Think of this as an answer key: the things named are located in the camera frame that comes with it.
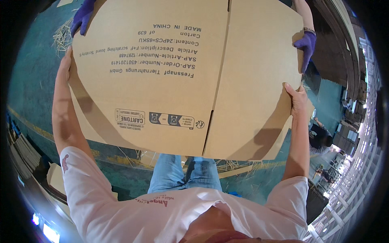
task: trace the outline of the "purple glove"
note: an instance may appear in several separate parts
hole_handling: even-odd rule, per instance
[[[316,43],[316,35],[310,31],[304,31],[303,38],[295,41],[293,45],[304,51],[303,65],[301,66],[301,73],[305,73],[308,67],[309,60],[314,53]]]
[[[85,36],[86,27],[88,26],[89,19],[92,16],[94,4],[95,0],[85,0],[84,3],[81,5],[80,9],[75,14],[73,24],[70,29],[72,38],[74,37],[74,34],[80,26],[80,34]]]

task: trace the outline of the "person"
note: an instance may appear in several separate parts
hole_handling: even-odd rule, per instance
[[[335,182],[335,179],[331,177],[331,175],[326,171],[323,170],[323,168],[318,168],[316,170],[316,173],[320,175],[326,182],[333,184]]]
[[[311,128],[311,131],[314,131],[316,135],[312,135],[310,133],[309,136],[309,152],[311,154],[325,154],[330,150],[333,139],[331,133],[327,130],[327,128],[319,121],[317,117],[315,117],[315,122],[318,124],[314,124]]]
[[[90,2],[76,13],[73,35],[79,27],[85,35],[93,11]],[[295,46],[309,60],[315,42],[312,14],[304,0],[294,3],[309,29]],[[70,216],[85,242],[302,242],[308,229],[309,173],[307,94],[302,86],[297,91],[284,86],[293,104],[291,142],[283,177],[264,206],[223,193],[213,159],[190,157],[184,175],[179,156],[169,154],[160,155],[147,194],[117,201],[74,110],[68,86],[71,53],[70,47],[58,69],[52,123]]]

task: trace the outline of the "green floor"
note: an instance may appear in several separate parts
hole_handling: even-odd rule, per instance
[[[36,17],[19,51],[9,87],[8,108],[11,117],[40,153],[47,155],[54,163],[59,163],[59,158],[52,136],[51,104],[60,58],[52,47],[53,35],[74,15],[72,10],[79,8],[81,2],[74,1],[56,8],[57,1]],[[341,89],[336,83],[322,80],[317,96],[308,91],[308,96],[317,109],[317,117],[331,133],[334,133],[342,118],[339,103]],[[147,192],[151,170],[129,167],[124,154],[115,146],[88,142],[98,166],[119,193],[119,200],[135,198]],[[270,191],[281,180],[289,143],[290,131],[275,160],[264,161],[263,166],[259,166],[255,173],[221,179],[223,190],[237,191],[244,198],[264,204]],[[134,150],[122,150],[131,158],[137,157]],[[323,157],[312,157],[311,162],[323,164],[335,154],[331,152]]]

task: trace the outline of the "bracelet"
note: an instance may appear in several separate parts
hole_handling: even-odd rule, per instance
[[[309,32],[311,32],[312,34],[316,35],[316,32],[315,32],[313,29],[304,27],[304,31],[309,31]]]

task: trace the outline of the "dark hair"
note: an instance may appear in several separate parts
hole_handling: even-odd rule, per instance
[[[331,136],[327,136],[326,146],[327,146],[327,147],[331,147],[332,142],[333,142],[332,137],[331,137]]]

